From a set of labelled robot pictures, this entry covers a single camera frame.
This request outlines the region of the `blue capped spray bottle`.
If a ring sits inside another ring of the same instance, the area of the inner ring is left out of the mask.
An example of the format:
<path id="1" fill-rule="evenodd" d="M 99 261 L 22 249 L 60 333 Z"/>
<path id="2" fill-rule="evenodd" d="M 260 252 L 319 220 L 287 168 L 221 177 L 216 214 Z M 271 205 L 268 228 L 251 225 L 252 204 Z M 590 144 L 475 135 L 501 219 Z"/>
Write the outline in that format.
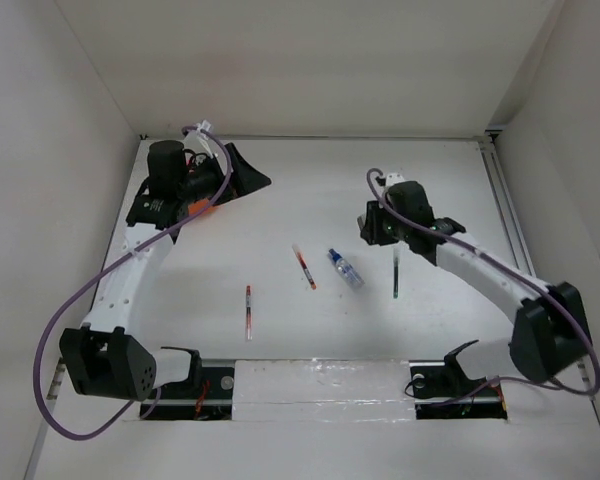
<path id="1" fill-rule="evenodd" d="M 329 259 L 339 276 L 353 289 L 361 288 L 364 280 L 356 269 L 335 249 L 328 250 Z"/>

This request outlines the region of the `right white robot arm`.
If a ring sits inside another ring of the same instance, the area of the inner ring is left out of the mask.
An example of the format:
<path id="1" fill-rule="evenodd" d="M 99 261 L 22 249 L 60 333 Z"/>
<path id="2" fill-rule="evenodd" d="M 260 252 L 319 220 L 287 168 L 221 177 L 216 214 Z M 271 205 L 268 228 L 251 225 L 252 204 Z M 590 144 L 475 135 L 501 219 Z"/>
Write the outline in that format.
<path id="1" fill-rule="evenodd" d="M 367 182 L 374 198 L 358 220 L 361 238 L 371 246 L 405 243 L 495 305 L 512 324 L 509 356 L 523 377 L 544 383 L 592 356 L 583 302 L 573 285 L 551 285 L 496 258 L 463 225 L 436 216 L 420 183 L 376 168 Z"/>

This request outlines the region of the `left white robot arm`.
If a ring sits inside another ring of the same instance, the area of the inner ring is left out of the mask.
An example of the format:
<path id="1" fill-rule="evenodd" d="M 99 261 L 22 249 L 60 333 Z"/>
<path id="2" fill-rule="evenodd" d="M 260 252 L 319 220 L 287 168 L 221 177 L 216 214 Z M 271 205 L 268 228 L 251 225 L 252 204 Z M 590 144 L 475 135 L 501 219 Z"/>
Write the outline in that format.
<path id="1" fill-rule="evenodd" d="M 141 337 L 141 311 L 190 205 L 224 204 L 271 184 L 234 144 L 225 149 L 228 173 L 215 156 L 197 155 L 181 141 L 149 146 L 148 176 L 125 219 L 126 260 L 106 275 L 101 295 L 81 325 L 65 329 L 59 341 L 78 394 L 144 401 L 159 387 L 170 386 L 185 397 L 202 387 L 199 352 L 179 347 L 150 351 Z"/>

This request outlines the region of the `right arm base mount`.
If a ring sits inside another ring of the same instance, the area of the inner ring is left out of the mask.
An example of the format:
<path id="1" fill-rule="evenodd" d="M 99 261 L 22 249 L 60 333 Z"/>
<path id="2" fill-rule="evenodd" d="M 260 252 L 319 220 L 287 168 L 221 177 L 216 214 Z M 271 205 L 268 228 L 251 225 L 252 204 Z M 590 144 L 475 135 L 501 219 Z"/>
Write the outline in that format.
<path id="1" fill-rule="evenodd" d="M 487 385 L 485 377 L 470 379 L 457 359 L 477 342 L 461 344 L 441 360 L 409 362 L 404 394 L 414 400 L 417 420 L 508 419 L 500 386 Z"/>

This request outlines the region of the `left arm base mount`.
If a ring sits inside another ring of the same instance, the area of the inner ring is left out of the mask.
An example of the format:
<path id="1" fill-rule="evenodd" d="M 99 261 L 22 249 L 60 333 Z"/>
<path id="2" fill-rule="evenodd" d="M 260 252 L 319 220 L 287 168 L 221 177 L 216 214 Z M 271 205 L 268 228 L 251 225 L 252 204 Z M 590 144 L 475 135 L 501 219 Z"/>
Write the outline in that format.
<path id="1" fill-rule="evenodd" d="M 139 407 L 139 418 L 148 421 L 229 421 L 233 412 L 235 360 L 202 360 L 199 380 L 169 383 L 160 399 L 150 394 Z"/>

